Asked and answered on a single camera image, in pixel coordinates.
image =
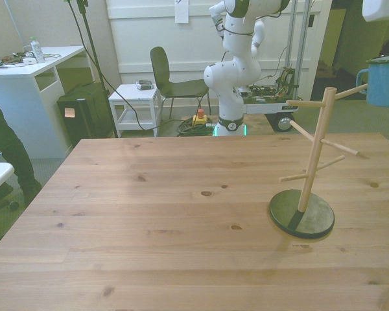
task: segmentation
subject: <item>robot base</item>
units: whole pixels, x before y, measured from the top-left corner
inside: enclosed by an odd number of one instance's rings
[[[228,131],[227,128],[225,128],[219,123],[215,126],[215,129],[213,130],[213,136],[246,136],[247,134],[248,128],[243,123],[237,128],[236,131]]]

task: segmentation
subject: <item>electronics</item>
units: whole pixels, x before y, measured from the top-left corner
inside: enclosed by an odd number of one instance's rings
[[[144,90],[144,89],[152,89],[153,84],[150,80],[138,80],[136,82],[136,86],[138,89]]]
[[[111,137],[111,111],[101,83],[77,85],[57,105],[74,147],[81,139]]]
[[[26,65],[34,65],[38,63],[35,57],[23,57],[23,63]]]

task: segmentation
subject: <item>metal pole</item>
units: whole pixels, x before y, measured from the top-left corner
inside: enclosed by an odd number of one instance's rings
[[[296,65],[296,75],[294,79],[294,85],[298,85],[301,77],[301,67],[303,65],[304,59],[304,50],[305,50],[305,40],[307,39],[307,29],[310,20],[310,10],[311,10],[311,0],[305,0],[305,8],[303,15],[303,24],[301,26],[301,36],[300,36],[300,47],[298,49],[297,65]],[[294,93],[292,98],[297,98],[298,88],[294,88]]]
[[[296,23],[297,1],[298,0],[292,0],[291,4],[291,18],[290,27],[288,31],[287,55],[285,56],[285,67],[287,68],[291,66],[291,50],[292,41],[294,39],[294,25]]]
[[[91,45],[91,49],[92,49],[92,53],[93,53],[93,59],[95,61],[95,67],[97,68],[99,80],[100,80],[101,86],[102,86],[102,91],[104,92],[104,99],[105,99],[106,107],[107,107],[108,111],[111,111],[110,102],[108,100],[108,91],[105,88],[104,79],[102,77],[101,68],[100,68],[99,62],[98,62],[97,52],[96,52],[95,46],[93,44],[91,30],[89,29],[88,20],[86,18],[85,6],[88,5],[88,2],[87,2],[87,0],[77,0],[77,3],[78,3],[79,12],[82,14],[82,17],[84,18],[86,32],[88,34],[89,43]],[[111,124],[112,124],[112,129],[114,132],[114,136],[115,136],[115,138],[118,138],[118,133],[117,133],[116,127],[115,127],[114,117],[113,117],[112,113],[109,113],[109,115],[110,115],[110,119],[111,119]]]
[[[21,37],[21,33],[20,33],[20,30],[19,30],[19,27],[18,27],[18,25],[16,24],[16,21],[14,20],[13,13],[12,13],[12,11],[11,11],[11,9],[10,9],[8,3],[7,3],[7,0],[5,0],[5,4],[6,4],[6,6],[7,6],[8,12],[10,13],[10,17],[12,18],[12,21],[13,21],[13,24],[14,24],[14,26],[15,26],[15,28],[16,28],[16,31],[18,32],[18,35],[19,35],[21,44],[23,44],[23,48],[24,48],[24,47],[26,46],[26,45],[25,45],[25,42],[23,42],[23,38]]]

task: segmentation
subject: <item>plastic bottle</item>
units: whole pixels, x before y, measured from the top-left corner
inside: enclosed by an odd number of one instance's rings
[[[32,46],[33,54],[34,54],[34,57],[36,57],[36,61],[38,63],[46,62],[45,58],[43,57],[43,52],[41,51],[39,42],[36,41],[35,37],[31,37],[31,39],[32,39],[32,42],[30,43],[30,45]]]

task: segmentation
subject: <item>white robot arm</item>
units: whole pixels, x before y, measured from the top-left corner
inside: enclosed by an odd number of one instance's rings
[[[233,92],[234,87],[247,86],[261,76],[261,68],[253,56],[263,41],[263,24],[255,22],[259,17],[282,11],[290,0],[225,0],[209,11],[223,46],[233,59],[208,66],[204,80],[219,99],[219,119],[215,133],[244,135],[243,99]],[[225,22],[220,15],[227,12]]]

